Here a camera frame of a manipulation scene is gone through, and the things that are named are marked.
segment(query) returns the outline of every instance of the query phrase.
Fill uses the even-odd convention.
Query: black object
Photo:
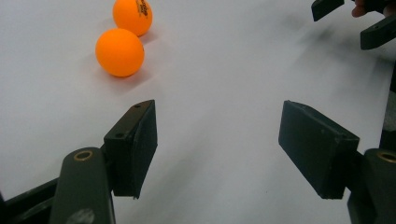
[[[396,220],[396,153],[357,151],[359,138],[308,105],[285,101],[279,144],[323,199],[351,190],[353,224]]]
[[[0,223],[115,223],[111,190],[139,198],[156,147],[154,101],[134,105],[101,148],[66,156],[59,178],[6,202],[0,197]]]
[[[395,2],[384,0],[365,0],[367,12],[383,13],[385,6]],[[344,0],[317,0],[312,6],[314,21],[319,21],[344,4]],[[396,37],[396,15],[389,16],[361,32],[361,49],[375,49]]]

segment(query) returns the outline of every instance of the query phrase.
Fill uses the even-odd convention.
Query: ball
[[[139,38],[124,29],[104,32],[96,42],[96,59],[115,77],[133,75],[143,64],[145,51]]]
[[[152,24],[152,11],[146,0],[117,0],[113,7],[113,19],[119,28],[141,36]]]

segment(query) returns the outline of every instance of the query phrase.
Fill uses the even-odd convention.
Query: white surface
[[[285,100],[313,106],[377,147],[395,48],[361,51],[379,21],[352,3],[313,22],[309,1],[149,1],[142,69],[117,79],[94,45],[112,1],[0,3],[0,190],[9,199],[99,147],[131,106],[155,99],[159,146],[141,198],[118,223],[350,223],[277,143]]]

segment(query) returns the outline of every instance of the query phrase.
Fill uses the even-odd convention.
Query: screw hole
[[[378,152],[378,157],[384,161],[396,163],[396,155],[390,154],[388,152]]]
[[[80,151],[74,156],[75,161],[87,161],[92,157],[93,153],[90,150]]]

